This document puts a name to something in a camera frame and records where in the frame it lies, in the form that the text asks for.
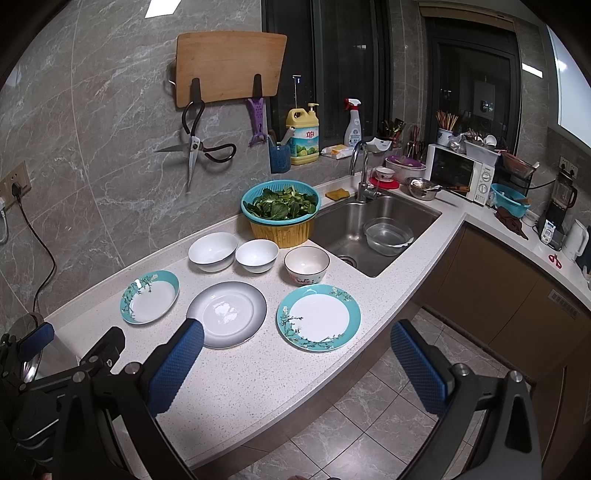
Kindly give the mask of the wooden cutting board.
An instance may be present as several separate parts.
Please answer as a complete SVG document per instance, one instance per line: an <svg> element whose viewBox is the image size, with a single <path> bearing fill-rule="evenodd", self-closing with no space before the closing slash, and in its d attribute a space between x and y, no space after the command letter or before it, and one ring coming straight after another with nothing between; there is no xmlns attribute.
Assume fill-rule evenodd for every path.
<svg viewBox="0 0 591 480"><path fill-rule="evenodd" d="M180 34L176 40L175 104L190 101L197 79L206 103L245 99L254 92L254 78L262 79L263 97L279 89L287 36L252 31L211 31Z"/></svg>

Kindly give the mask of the brown cloth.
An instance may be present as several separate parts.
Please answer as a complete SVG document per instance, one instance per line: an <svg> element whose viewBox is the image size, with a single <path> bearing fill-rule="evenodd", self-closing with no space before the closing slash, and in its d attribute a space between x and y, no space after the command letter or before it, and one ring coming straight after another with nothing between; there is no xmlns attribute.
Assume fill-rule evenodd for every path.
<svg viewBox="0 0 591 480"><path fill-rule="evenodd" d="M498 207L495 217L511 232L528 240L528 236L523 231L522 222L519 218L513 216L506 208Z"/></svg>

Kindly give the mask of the white electric kettle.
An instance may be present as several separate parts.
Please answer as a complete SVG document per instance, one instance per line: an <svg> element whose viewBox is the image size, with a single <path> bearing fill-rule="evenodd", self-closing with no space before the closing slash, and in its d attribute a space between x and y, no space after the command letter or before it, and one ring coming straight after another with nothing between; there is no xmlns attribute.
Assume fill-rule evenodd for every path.
<svg viewBox="0 0 591 480"><path fill-rule="evenodd" d="M563 245L562 253L570 261L575 261L580 257L588 242L589 232L587 227L579 220L575 220L568 234L566 235Z"/></svg>

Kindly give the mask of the red-rimmed patterned bowl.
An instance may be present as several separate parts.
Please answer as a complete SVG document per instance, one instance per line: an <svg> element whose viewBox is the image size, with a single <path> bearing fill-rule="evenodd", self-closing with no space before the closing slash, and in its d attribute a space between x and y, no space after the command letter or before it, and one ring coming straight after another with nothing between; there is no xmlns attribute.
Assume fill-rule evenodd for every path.
<svg viewBox="0 0 591 480"><path fill-rule="evenodd" d="M318 247L300 246L287 252L283 264L297 285L318 284L329 269L329 255Z"/></svg>

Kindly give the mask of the white spray bottle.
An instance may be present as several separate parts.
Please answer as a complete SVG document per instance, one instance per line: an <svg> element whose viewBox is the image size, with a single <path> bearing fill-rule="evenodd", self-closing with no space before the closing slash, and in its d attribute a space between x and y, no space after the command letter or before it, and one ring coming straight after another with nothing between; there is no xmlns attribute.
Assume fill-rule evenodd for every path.
<svg viewBox="0 0 591 480"><path fill-rule="evenodd" d="M362 122L359 107L362 104L359 99L346 98L346 110L349 111L349 124L346 127L345 144L355 147L356 143L363 139Z"/></svg>

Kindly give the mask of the black blender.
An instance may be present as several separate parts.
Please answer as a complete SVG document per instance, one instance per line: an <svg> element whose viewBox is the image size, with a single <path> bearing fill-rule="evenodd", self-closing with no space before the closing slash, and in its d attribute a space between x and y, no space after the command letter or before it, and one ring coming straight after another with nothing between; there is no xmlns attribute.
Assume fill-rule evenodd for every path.
<svg viewBox="0 0 591 480"><path fill-rule="evenodd" d="M575 205L577 196L573 176L560 169L550 199L537 222L538 236L543 244L550 245L554 240L556 232L562 228L567 211Z"/></svg>

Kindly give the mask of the stainless steel sink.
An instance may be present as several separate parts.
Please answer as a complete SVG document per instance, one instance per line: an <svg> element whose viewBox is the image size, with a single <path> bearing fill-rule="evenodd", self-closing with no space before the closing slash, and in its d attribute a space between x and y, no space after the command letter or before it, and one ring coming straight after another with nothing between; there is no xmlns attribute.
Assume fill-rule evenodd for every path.
<svg viewBox="0 0 591 480"><path fill-rule="evenodd" d="M439 218L398 195L339 201L322 209L311 240L369 277L379 276Z"/></svg>

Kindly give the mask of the small bowl on red mat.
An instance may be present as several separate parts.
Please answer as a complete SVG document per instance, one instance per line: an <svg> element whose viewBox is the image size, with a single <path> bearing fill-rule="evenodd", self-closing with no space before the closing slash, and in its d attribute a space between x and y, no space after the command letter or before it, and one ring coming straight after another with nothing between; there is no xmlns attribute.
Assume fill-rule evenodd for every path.
<svg viewBox="0 0 591 480"><path fill-rule="evenodd" d="M394 181L394 174L396 172L388 167L379 166L374 169L374 177L380 182Z"/></svg>

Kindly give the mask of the black kitchen scissors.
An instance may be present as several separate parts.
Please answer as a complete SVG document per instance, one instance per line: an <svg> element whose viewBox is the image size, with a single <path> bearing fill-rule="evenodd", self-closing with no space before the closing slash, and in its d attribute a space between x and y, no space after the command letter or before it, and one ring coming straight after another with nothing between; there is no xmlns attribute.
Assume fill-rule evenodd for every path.
<svg viewBox="0 0 591 480"><path fill-rule="evenodd" d="M195 108L197 114L195 114L192 123L188 124L187 116L191 108ZM183 144L171 145L157 150L157 153L183 151L187 154L186 193L190 192L199 154L204 155L204 157L211 162L223 164L232 160L233 157L235 157L236 152L238 152L238 147L233 143L225 143L214 147L204 146L202 140L197 136L197 126L202 114L204 114L204 109L205 103L202 100L199 100L198 102L191 100L188 105L184 107L181 114L181 124L184 133L188 136L188 140Z"/></svg>

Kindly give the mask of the green leafy vegetables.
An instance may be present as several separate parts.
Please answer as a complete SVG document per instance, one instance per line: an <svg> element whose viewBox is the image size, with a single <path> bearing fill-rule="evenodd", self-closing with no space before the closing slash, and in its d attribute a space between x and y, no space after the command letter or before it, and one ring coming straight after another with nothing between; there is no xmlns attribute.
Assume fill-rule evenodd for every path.
<svg viewBox="0 0 591 480"><path fill-rule="evenodd" d="M318 205L318 196L300 192L294 186L283 190L264 188L259 196L242 206L253 216L273 221L294 220L313 214Z"/></svg>

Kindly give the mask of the white pot purple lid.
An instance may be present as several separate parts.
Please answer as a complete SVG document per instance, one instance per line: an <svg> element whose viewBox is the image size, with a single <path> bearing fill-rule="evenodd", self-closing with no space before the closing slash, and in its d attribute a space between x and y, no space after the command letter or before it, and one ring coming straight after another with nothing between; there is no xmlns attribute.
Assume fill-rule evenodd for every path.
<svg viewBox="0 0 591 480"><path fill-rule="evenodd" d="M424 177L426 172L425 164L405 156L388 156L385 159L385 166L394 171L394 179L401 184L405 184L408 178Z"/></svg>

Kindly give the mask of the clear glass bowl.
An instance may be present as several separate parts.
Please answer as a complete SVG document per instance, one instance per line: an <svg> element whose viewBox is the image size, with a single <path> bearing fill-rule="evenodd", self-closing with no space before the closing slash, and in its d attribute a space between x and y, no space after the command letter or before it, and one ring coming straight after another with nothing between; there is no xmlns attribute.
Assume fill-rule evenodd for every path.
<svg viewBox="0 0 591 480"><path fill-rule="evenodd" d="M387 217L370 219L363 225L363 233L370 249L388 257L402 254L415 241L408 226Z"/></svg>

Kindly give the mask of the yellow detergent jug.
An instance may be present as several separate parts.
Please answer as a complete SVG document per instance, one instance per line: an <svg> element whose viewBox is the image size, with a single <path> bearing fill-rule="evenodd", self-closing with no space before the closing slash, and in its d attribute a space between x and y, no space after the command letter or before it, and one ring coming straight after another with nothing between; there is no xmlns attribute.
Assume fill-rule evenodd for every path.
<svg viewBox="0 0 591 480"><path fill-rule="evenodd" d="M287 113L287 130L293 132L288 139L290 163L294 166L315 162L320 155L320 120L316 107L318 103L308 103L308 110L294 108Z"/></svg>

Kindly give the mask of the large white bowl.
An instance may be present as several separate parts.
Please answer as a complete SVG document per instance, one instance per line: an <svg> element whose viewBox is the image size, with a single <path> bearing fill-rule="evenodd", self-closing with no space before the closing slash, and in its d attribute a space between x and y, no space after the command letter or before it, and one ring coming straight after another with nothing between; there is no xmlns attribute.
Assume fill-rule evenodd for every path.
<svg viewBox="0 0 591 480"><path fill-rule="evenodd" d="M228 232L215 232L197 239L188 250L188 259L205 273L216 273L235 261L238 239Z"/></svg>

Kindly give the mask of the teal colander basket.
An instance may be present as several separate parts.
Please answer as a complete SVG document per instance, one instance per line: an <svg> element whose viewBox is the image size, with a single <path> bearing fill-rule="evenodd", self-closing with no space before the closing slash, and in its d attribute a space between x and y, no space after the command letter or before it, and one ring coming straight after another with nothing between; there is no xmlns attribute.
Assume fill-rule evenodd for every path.
<svg viewBox="0 0 591 480"><path fill-rule="evenodd" d="M246 211L245 208L242 206L242 202L252 201L254 198L256 198L256 196L259 196L259 194L262 193L264 188L269 188L271 190L283 190L283 188L285 188L287 186L294 186L294 188L300 192L311 193L311 194L317 195L318 196L318 205L315 208L315 212L313 214L304 215L303 217L300 217L300 218L297 218L294 220L273 221L273 220L266 220L266 219L262 219L262 218L253 216L248 211ZM315 215L318 214L318 211L320 210L321 205L322 205L322 201L321 201L320 195L318 195L318 192L315 191L315 189L313 187L311 187L307 183L304 183L301 181L286 180L286 179L271 180L271 181L263 182L262 184L256 185L256 186L250 188L249 191L245 192L242 196L242 200L240 201L240 207L242 208L242 214L245 215L245 217L248 218L249 221L257 222L257 223L264 224L264 225L273 225L273 226L294 225L294 224L306 221L308 219L311 219L312 217L315 217Z"/></svg>

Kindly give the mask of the small teal floral plate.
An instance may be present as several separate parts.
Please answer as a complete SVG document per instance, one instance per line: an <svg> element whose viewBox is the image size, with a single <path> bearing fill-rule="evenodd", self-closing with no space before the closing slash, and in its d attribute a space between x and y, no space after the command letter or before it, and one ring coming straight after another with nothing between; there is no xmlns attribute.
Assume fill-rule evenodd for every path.
<svg viewBox="0 0 591 480"><path fill-rule="evenodd" d="M145 325L165 315L179 295L175 274L157 270L134 279L123 291L119 312L131 325Z"/></svg>

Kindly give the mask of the steel mixing bowl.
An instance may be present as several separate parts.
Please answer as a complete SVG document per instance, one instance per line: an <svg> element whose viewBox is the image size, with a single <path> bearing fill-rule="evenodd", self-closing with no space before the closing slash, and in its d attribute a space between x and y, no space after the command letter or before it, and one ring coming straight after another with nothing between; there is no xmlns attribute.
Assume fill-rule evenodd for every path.
<svg viewBox="0 0 591 480"><path fill-rule="evenodd" d="M422 201L432 201L436 198L441 186L420 177L408 178L406 181L409 193L416 199Z"/></svg>

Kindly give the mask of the white microwave oven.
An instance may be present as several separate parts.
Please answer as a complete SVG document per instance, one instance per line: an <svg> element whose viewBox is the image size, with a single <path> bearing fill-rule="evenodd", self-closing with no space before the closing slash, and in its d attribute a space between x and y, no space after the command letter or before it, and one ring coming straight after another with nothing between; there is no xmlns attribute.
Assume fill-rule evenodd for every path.
<svg viewBox="0 0 591 480"><path fill-rule="evenodd" d="M491 192L495 167L437 144L428 147L426 178L466 200L484 206Z"/></svg>

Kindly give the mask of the large teal floral plate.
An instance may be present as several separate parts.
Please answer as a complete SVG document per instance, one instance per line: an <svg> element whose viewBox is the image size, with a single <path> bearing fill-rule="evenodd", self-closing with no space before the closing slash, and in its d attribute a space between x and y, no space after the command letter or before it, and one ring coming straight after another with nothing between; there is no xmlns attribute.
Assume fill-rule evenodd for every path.
<svg viewBox="0 0 591 480"><path fill-rule="evenodd" d="M356 336L361 319L355 298L327 284L295 289L276 311L280 336L291 346L314 353L345 346Z"/></svg>

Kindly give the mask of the sponge pack on sill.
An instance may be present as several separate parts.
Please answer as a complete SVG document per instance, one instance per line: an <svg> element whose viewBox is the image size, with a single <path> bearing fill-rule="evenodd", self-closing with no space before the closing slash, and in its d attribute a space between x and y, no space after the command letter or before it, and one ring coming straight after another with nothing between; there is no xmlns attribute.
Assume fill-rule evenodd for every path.
<svg viewBox="0 0 591 480"><path fill-rule="evenodd" d="M321 155L325 156L325 157L329 157L335 160L341 160L344 158L348 158L350 156L352 156L353 154L353 147L352 146L348 146L348 145L344 145L344 144L338 144L338 145L332 145L329 147L325 147L322 148L321 151Z"/></svg>

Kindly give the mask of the chopsticks holder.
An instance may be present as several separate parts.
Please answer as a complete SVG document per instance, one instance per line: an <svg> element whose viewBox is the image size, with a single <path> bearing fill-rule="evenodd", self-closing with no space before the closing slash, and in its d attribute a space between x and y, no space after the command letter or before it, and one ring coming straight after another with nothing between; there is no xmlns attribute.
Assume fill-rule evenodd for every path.
<svg viewBox="0 0 591 480"><path fill-rule="evenodd" d="M436 119L438 122L437 144L448 147L459 116L438 110L436 112Z"/></svg>

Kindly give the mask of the yellow basin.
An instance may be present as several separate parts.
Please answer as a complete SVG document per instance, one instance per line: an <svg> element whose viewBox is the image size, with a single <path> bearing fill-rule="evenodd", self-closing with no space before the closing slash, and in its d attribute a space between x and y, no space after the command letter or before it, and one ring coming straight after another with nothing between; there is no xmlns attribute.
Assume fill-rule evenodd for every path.
<svg viewBox="0 0 591 480"><path fill-rule="evenodd" d="M315 217L286 226L264 225L253 221L249 221L249 225L254 238L273 241L283 249L296 247L307 241L314 230Z"/></svg>

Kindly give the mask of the purple peeler tool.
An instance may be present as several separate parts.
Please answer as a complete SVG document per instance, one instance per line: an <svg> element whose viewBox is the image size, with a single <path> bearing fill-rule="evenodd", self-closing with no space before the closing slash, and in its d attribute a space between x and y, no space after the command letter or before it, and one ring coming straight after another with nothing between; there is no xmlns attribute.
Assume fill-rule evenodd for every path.
<svg viewBox="0 0 591 480"><path fill-rule="evenodd" d="M250 123L252 123L252 138L249 140L249 147L252 147L257 143L265 143L266 132L263 131L263 97L247 98L245 104L247 111L249 111Z"/></svg>

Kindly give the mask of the teal plastic basin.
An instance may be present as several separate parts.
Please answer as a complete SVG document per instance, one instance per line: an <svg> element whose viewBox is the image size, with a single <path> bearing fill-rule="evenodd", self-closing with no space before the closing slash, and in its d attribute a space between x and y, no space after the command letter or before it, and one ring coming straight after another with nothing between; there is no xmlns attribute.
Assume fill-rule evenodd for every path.
<svg viewBox="0 0 591 480"><path fill-rule="evenodd" d="M525 216L531 205L529 198L507 185L498 183L492 184L489 200L495 209L504 208L518 219Z"/></svg>

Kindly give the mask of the small white bowl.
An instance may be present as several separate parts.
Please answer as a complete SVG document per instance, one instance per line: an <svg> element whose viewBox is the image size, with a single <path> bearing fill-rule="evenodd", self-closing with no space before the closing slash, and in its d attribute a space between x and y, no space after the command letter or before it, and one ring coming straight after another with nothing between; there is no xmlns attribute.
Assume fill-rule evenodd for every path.
<svg viewBox="0 0 591 480"><path fill-rule="evenodd" d="M235 251L235 260L244 270L252 274L269 271L280 253L279 246L266 239L245 242Z"/></svg>

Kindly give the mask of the chrome faucet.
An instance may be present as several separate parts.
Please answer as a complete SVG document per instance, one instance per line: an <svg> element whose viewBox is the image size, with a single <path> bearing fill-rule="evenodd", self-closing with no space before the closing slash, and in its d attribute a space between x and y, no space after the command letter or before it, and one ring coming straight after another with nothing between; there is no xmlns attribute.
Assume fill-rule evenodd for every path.
<svg viewBox="0 0 591 480"><path fill-rule="evenodd" d="M356 164L362 159L362 169L358 188L356 188L355 200L359 203L376 200L382 196L382 193L369 181L369 153L367 151L367 142L360 140L353 147L351 162L349 162L349 175L356 174Z"/></svg>

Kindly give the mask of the red small scissors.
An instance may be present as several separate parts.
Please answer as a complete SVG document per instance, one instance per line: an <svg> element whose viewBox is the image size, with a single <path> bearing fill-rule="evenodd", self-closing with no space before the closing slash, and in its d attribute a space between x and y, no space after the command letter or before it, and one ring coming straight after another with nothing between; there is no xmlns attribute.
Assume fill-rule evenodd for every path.
<svg viewBox="0 0 591 480"><path fill-rule="evenodd" d="M548 260L552 264L554 264L557 269L561 269L562 268L562 263L561 263L561 261L559 260L559 258L558 258L558 256L556 254L550 254L548 256Z"/></svg>

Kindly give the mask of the yellow sponge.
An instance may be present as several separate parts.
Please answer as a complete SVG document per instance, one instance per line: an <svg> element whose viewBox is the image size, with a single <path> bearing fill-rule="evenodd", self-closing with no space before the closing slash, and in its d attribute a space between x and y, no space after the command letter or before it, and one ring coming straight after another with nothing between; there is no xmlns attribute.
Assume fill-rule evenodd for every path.
<svg viewBox="0 0 591 480"><path fill-rule="evenodd" d="M349 191L339 188L337 190L332 190L332 191L325 193L325 197L328 198L329 200L336 202L339 200L348 199L349 198Z"/></svg>

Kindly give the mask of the blue utensil cup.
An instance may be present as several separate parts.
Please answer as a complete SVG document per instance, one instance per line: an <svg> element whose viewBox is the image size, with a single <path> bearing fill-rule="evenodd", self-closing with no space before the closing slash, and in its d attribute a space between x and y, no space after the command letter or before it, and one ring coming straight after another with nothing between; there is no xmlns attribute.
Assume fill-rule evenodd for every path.
<svg viewBox="0 0 591 480"><path fill-rule="evenodd" d="M270 142L270 172L273 174L286 173L290 170L290 146Z"/></svg>

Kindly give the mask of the grey rimmed white plate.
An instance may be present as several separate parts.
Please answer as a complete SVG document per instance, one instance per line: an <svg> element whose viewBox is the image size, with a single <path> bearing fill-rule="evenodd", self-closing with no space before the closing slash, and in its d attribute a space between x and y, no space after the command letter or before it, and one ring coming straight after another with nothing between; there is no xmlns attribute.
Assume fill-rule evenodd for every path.
<svg viewBox="0 0 591 480"><path fill-rule="evenodd" d="M228 349L248 341L263 326L267 305L249 283L225 281L207 287L190 302L186 318L204 328L204 346Z"/></svg>

